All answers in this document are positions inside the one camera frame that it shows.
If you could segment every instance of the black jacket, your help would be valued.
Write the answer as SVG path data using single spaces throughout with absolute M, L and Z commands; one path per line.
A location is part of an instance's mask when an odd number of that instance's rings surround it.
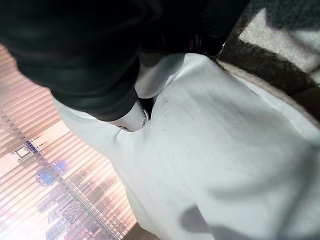
M 227 36 L 246 3 L 0 0 L 0 43 L 16 59 L 20 72 L 50 88 L 58 101 L 113 121 L 137 99 L 141 43 L 162 33 Z

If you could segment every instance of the white fabric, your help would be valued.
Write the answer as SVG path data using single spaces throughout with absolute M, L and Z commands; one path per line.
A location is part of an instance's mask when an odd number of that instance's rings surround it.
M 319 129 L 205 56 L 170 55 L 156 68 L 144 81 L 165 88 L 152 88 L 159 95 L 139 131 L 56 102 L 111 160 L 140 225 L 162 240 L 318 239 Z

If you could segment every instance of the black sleeve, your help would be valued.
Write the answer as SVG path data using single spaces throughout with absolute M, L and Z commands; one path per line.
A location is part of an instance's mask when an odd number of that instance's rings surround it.
M 158 0 L 0 0 L 0 43 L 22 74 L 73 109 L 113 121 L 134 105 L 141 28 Z

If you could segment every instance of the white pants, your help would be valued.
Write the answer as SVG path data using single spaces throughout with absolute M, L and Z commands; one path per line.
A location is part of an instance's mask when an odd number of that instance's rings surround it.
M 111 160 L 143 228 L 162 240 L 320 239 L 320 131 L 304 114 L 202 55 L 147 72 L 158 97 L 136 132 L 56 102 Z

